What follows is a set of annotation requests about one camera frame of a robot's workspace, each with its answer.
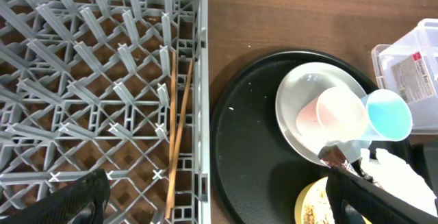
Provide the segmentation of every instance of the clear plastic container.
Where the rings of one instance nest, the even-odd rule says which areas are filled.
[[[413,117],[412,134],[438,134],[438,19],[426,18],[372,60],[379,88],[398,93]]]

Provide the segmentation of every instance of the blue cup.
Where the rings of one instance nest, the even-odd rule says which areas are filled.
[[[368,114],[368,126],[358,140],[401,141],[411,133],[411,111],[396,93],[380,89],[361,100]]]

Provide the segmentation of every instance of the white cloth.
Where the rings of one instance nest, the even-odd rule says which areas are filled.
[[[361,169],[373,177],[373,184],[393,196],[437,216],[433,191],[403,159],[386,149],[376,149],[377,160],[370,159],[368,149],[361,150]]]

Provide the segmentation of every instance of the white plate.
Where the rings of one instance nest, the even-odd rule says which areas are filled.
[[[301,136],[296,128],[296,115],[310,101],[324,90],[345,86],[359,98],[366,96],[362,86],[348,73],[331,64],[311,62],[292,69],[276,93],[276,118],[286,141],[302,157],[310,162],[325,166],[318,159],[318,153],[326,141],[311,141]],[[352,140],[340,142],[338,147],[349,162],[360,158],[360,149],[368,148],[371,141]]]

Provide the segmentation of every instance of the pink cup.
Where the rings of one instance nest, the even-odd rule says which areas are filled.
[[[346,142],[362,136],[367,114],[360,98],[344,87],[332,87],[308,103],[296,117],[304,138],[318,142]]]

